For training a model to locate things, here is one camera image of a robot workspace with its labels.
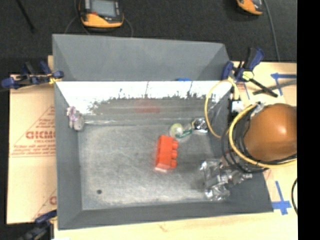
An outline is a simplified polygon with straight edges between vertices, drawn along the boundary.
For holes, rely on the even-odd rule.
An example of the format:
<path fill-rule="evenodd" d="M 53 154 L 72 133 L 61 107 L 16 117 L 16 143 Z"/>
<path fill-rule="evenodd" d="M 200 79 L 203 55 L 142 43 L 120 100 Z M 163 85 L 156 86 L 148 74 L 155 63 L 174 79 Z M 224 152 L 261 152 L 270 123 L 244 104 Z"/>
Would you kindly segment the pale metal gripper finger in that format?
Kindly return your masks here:
<path fill-rule="evenodd" d="M 204 184 L 203 186 L 204 195 L 209 201 L 224 201 L 231 195 L 227 183 L 218 183 L 214 185 Z"/>
<path fill-rule="evenodd" d="M 201 163 L 199 170 L 205 182 L 220 174 L 220 163 L 220 160 L 205 160 Z"/>

